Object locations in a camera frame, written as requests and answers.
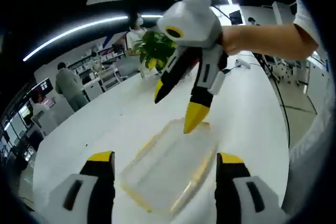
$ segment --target white table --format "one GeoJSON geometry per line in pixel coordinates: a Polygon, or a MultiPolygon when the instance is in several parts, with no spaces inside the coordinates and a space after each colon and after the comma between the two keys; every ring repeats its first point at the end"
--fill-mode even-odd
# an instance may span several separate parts
{"type": "MultiPolygon", "coordinates": [[[[250,52],[240,58],[257,63],[250,52]]],[[[237,57],[228,59],[234,66],[237,57]]],[[[147,81],[139,74],[96,98],[56,128],[40,144],[35,160],[33,192],[37,211],[47,204],[49,193],[87,158],[115,151],[115,199],[113,223],[160,223],[120,188],[118,173],[147,141],[172,119],[185,116],[196,78],[185,79],[160,103],[154,104],[157,78],[147,81]]],[[[205,119],[221,137],[218,151],[241,157],[252,175],[259,176],[284,199],[288,176],[286,128],[277,97],[260,66],[235,68],[214,97],[205,119]]],[[[215,223],[215,165],[199,191],[174,219],[174,223],[215,223]]]]}

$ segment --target potted plant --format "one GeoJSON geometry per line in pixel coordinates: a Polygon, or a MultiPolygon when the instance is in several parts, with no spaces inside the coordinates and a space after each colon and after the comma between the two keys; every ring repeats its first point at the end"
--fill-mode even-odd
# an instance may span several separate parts
{"type": "Polygon", "coordinates": [[[146,68],[152,70],[155,67],[161,72],[175,51],[175,43],[163,33],[147,31],[142,39],[135,43],[133,51],[140,53],[140,62],[146,68]]]}

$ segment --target black ceiling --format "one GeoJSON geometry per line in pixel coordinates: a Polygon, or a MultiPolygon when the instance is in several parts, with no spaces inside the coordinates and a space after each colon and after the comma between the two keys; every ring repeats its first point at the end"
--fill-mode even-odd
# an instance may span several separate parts
{"type": "MultiPolygon", "coordinates": [[[[65,52],[86,42],[113,35],[128,29],[127,21],[87,29],[67,38],[58,40],[35,54],[28,62],[22,59],[36,47],[55,35],[84,24],[89,20],[127,14],[161,13],[175,0],[123,0],[87,6],[87,0],[1,0],[0,32],[4,40],[0,55],[1,73],[10,73],[21,69],[27,77],[41,65],[50,62],[65,52]]],[[[233,0],[241,5],[271,5],[273,1],[290,4],[295,0],[233,0]]],[[[226,0],[213,0],[214,4],[227,4],[226,0]]],[[[155,21],[145,25],[154,25],[155,21]]]]}

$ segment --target floor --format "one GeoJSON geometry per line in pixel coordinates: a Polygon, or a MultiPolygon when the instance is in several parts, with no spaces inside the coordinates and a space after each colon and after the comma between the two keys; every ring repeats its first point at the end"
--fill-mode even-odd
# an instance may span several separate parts
{"type": "MultiPolygon", "coordinates": [[[[283,67],[274,68],[275,74],[285,77],[281,79],[278,84],[283,103],[286,108],[289,121],[290,130],[290,149],[295,146],[305,132],[310,127],[312,121],[314,120],[316,113],[314,107],[312,106],[309,98],[304,94],[305,87],[304,84],[297,86],[293,82],[293,77],[291,75],[286,75],[285,69],[283,67]]],[[[271,80],[271,84],[274,87],[275,93],[279,98],[279,94],[276,90],[274,82],[271,80]]],[[[279,99],[279,104],[283,111],[281,101],[279,99]]],[[[33,155],[27,168],[22,172],[19,186],[18,186],[18,196],[21,200],[30,208],[34,209],[34,200],[32,192],[32,182],[33,182],[33,169],[34,169],[35,155],[33,155]]]]}

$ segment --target transparent plastic container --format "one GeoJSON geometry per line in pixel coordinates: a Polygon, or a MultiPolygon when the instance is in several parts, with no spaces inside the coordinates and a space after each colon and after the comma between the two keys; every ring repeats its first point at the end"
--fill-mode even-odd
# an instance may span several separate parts
{"type": "Polygon", "coordinates": [[[121,172],[122,188],[144,210],[174,217],[202,183],[216,154],[208,123],[183,134],[184,119],[155,135],[121,172]]]}

